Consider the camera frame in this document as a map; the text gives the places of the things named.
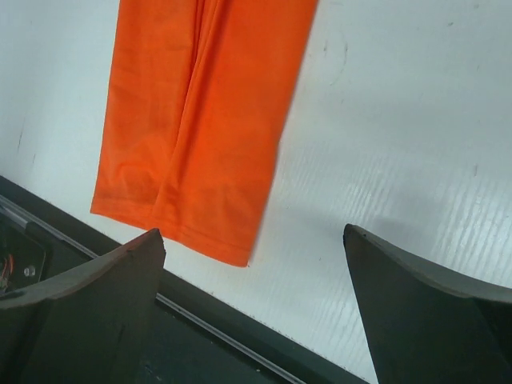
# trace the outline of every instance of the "hem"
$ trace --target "hem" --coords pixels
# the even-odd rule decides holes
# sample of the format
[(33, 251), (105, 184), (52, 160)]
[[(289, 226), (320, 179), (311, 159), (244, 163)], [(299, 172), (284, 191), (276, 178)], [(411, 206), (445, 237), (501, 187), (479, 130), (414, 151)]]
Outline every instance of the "hem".
[[(106, 216), (143, 230), (149, 230), (156, 226), (160, 229), (164, 238), (179, 242), (200, 254), (220, 262), (238, 267), (248, 265), (251, 254), (250, 250), (226, 244), (167, 218), (152, 218), (152, 210), (153, 206), (149, 204), (112, 198), (93, 198), (90, 208), (92, 214), (100, 214), (101, 216)], [(130, 215), (130, 212), (137, 212), (137, 216)]]

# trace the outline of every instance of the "scuff mark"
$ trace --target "scuff mark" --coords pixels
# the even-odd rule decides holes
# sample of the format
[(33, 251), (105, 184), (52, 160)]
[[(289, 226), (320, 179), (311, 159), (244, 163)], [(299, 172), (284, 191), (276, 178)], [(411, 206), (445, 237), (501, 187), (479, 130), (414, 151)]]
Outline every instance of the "scuff mark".
[(147, 363), (147, 364), (145, 364), (145, 365), (144, 365), (144, 370), (145, 370), (148, 374), (151, 374), (151, 375), (154, 373), (154, 372), (153, 372), (153, 370), (151, 369), (151, 366), (150, 366), (150, 364), (149, 364), (149, 363)]
[(19, 139), (18, 139), (18, 148), (16, 149), (16, 153), (19, 154), (19, 147), (20, 145), (22, 144), (22, 138), (23, 138), (23, 131), (25, 129), (25, 120), (26, 118), (24, 117), (23, 118), (23, 123), (22, 123), (22, 131), (20, 132), (19, 134)]
[(336, 84), (338, 82), (338, 80), (340, 79), (340, 77), (342, 76), (343, 71), (345, 71), (346, 61), (348, 60), (348, 57), (349, 57), (349, 45), (347, 42), (345, 43), (343, 53), (344, 53), (344, 58), (343, 58), (342, 68), (340, 69), (340, 71), (338, 72), (338, 76), (336, 76), (336, 79), (332, 81), (330, 86), (333, 86), (334, 84)]
[(124, 333), (125, 333), (125, 329), (126, 329), (126, 325), (125, 325), (125, 324), (123, 324), (123, 325), (121, 326), (121, 329), (119, 330), (119, 333), (118, 333), (118, 343), (117, 343), (118, 345), (119, 345), (119, 343), (121, 342), (122, 336), (123, 336), (123, 335), (124, 335)]
[(23, 137), (23, 129), (22, 129), (22, 132), (19, 134), (19, 139), (18, 139), (18, 149), (16, 150), (16, 153), (17, 153), (17, 154), (19, 153), (19, 147), (20, 147), (20, 145), (22, 144), (22, 137)]

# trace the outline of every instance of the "white wall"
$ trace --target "white wall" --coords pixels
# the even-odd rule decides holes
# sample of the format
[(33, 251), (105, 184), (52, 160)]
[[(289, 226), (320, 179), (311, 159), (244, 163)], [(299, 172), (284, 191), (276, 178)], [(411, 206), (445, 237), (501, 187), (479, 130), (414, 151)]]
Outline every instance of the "white wall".
[[(512, 286), (512, 3), (321, 1), (250, 268), (166, 268), (370, 382), (347, 222)], [(89, 214), (116, 0), (0, 0), (0, 174)]]

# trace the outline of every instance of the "fold in fabric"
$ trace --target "fold in fabric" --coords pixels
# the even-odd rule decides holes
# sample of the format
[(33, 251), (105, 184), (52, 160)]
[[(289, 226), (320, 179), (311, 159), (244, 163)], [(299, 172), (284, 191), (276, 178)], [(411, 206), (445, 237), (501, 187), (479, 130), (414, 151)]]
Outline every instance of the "fold in fabric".
[(246, 266), (316, 0), (121, 0), (91, 212)]

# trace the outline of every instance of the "orange fabric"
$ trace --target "orange fabric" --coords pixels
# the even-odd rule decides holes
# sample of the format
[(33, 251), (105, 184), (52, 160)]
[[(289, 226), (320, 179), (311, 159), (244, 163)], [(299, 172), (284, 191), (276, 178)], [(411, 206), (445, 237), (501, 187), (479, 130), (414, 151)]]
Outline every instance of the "orange fabric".
[(121, 0), (91, 212), (246, 266), (316, 0)]

